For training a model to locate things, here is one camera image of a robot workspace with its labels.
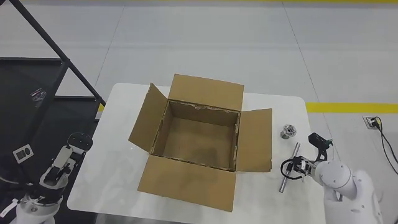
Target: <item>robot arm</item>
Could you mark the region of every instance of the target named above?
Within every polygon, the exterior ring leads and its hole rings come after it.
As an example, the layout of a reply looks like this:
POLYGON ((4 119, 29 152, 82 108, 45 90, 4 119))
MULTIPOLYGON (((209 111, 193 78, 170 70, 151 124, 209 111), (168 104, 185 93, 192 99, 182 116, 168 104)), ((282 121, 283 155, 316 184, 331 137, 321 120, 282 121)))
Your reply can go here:
POLYGON ((340 161, 327 161, 326 150, 330 141, 316 133, 311 134, 308 140, 318 148, 317 159, 310 161, 302 156, 288 159, 288 169, 301 174, 288 179, 297 180, 309 175, 323 187, 326 224, 382 224, 379 202, 370 176, 362 170, 352 172, 340 161))
POLYGON ((382 224, 372 179, 340 161, 319 163, 312 178, 323 186, 326 224, 382 224))
POLYGON ((23 199, 14 199, 0 217, 16 207, 17 217, 11 224, 53 224, 53 216, 60 208, 68 177, 92 145, 93 141, 88 135, 73 133, 68 138, 68 145, 61 148, 38 185, 31 185, 23 199))

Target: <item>metal rod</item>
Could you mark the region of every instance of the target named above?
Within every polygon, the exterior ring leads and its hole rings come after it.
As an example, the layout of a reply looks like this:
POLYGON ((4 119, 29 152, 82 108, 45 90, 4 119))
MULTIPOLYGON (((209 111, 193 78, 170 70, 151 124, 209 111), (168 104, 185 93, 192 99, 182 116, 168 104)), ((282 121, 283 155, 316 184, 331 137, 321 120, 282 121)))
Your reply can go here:
POLYGON ((9 0, 11 4, 21 13, 21 15, 26 19, 26 21, 36 30, 37 33, 44 39, 44 41, 51 47, 52 50, 65 62, 70 70, 80 79, 81 82, 89 89, 89 91, 97 98, 103 106, 105 106, 105 101, 97 93, 97 91, 91 86, 88 80, 80 73, 72 61, 63 53, 60 47, 51 39, 51 37, 46 33, 43 27, 34 19, 30 12, 25 8, 25 6, 19 0, 9 0))
MULTIPOLYGON (((300 144, 299 142, 296 143, 296 146, 294 147, 294 151, 293 151, 293 154, 292 154, 292 157, 291 157, 291 158, 297 156, 297 154, 299 153, 300 145, 301 145, 301 144, 300 144)), ((279 188, 279 192, 280 192, 280 193, 283 193, 283 192, 284 192, 285 187, 286 187, 286 183, 287 183, 287 178, 284 177, 284 179, 282 180, 282 183, 281 183, 281 185, 280 185, 280 188, 279 188)))

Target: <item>metal cylinder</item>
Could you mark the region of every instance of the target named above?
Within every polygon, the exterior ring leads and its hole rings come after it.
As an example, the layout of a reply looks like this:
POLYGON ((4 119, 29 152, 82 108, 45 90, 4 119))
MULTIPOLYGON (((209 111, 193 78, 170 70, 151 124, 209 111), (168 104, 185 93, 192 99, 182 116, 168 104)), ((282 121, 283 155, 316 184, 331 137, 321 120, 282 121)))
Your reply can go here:
POLYGON ((280 137, 282 139, 288 139, 291 137, 294 137, 297 133, 297 130, 294 126, 291 124, 286 124, 283 128, 283 130, 280 132, 280 137))
MULTIPOLYGON (((297 156, 297 154, 299 153, 300 145, 301 145, 301 144, 300 144, 299 142, 296 143, 296 146, 294 147, 294 151, 293 151, 293 154, 292 154, 292 157, 291 157, 291 158, 297 156)), ((284 177, 283 180, 282 180, 282 183, 281 183, 281 185, 280 185, 280 188, 279 188, 279 192, 280 192, 280 193, 283 193, 283 192, 284 192, 285 187, 286 187, 286 183, 287 183, 287 178, 284 177)))

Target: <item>box flap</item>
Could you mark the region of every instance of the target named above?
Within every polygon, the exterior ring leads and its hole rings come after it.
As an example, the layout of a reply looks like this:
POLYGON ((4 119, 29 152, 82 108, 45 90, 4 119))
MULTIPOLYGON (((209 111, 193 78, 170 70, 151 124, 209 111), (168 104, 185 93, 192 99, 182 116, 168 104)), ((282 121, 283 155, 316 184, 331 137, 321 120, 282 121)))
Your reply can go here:
POLYGON ((243 85, 176 74, 169 99, 241 111, 243 85))
POLYGON ((269 172, 271 159, 272 109, 242 112, 236 170, 269 172))
POLYGON ((149 152, 155 141, 166 105, 167 98, 151 83, 129 141, 149 152))
POLYGON ((149 156, 138 191, 232 212, 234 172, 149 156))

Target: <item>wire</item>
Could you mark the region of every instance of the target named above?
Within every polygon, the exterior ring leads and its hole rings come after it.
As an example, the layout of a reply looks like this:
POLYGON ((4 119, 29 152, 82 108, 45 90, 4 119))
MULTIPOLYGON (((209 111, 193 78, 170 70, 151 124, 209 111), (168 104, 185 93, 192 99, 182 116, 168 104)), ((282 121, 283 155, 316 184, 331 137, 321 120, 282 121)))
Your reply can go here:
POLYGON ((0 180, 3 181, 3 182, 7 182, 7 183, 9 183, 9 184, 19 184, 18 182, 13 182, 13 181, 4 179, 4 178, 2 178, 2 177, 0 177, 0 180))
POLYGON ((288 163, 288 162, 293 162, 293 159, 287 159, 287 160, 285 160, 285 161, 280 165, 280 173, 281 173, 284 177, 286 177, 287 179, 290 179, 290 180, 299 180, 299 179, 303 178, 301 175, 298 176, 298 177, 289 177, 288 175, 286 175, 286 174, 284 173, 284 165, 285 165, 286 163, 288 163))
POLYGON ((390 159, 389 159, 389 157, 388 157, 388 155, 387 155, 386 148, 384 147, 384 141, 386 141, 387 144, 388 144, 388 146, 390 147, 392 156, 393 156, 394 160, 397 162, 397 164, 398 164, 398 159, 397 159, 397 157, 396 157, 396 155, 395 155, 395 153, 394 153, 394 150, 392 149, 392 146, 391 146, 390 142, 387 140, 387 138, 385 137, 385 135, 384 135, 384 133, 383 133, 383 123, 381 122, 381 118, 380 118, 380 117, 375 117, 375 119, 376 119, 376 127, 377 127, 377 129, 380 131, 380 133, 381 133, 381 144, 382 144, 382 146, 383 146, 384 155, 386 155, 386 158, 387 158, 387 160, 388 160, 388 163, 390 163, 390 166, 392 167, 392 169, 394 170, 394 172, 398 175, 398 172, 397 172, 396 168, 394 168, 394 166, 392 165, 392 163, 391 163, 391 161, 390 161, 390 159))

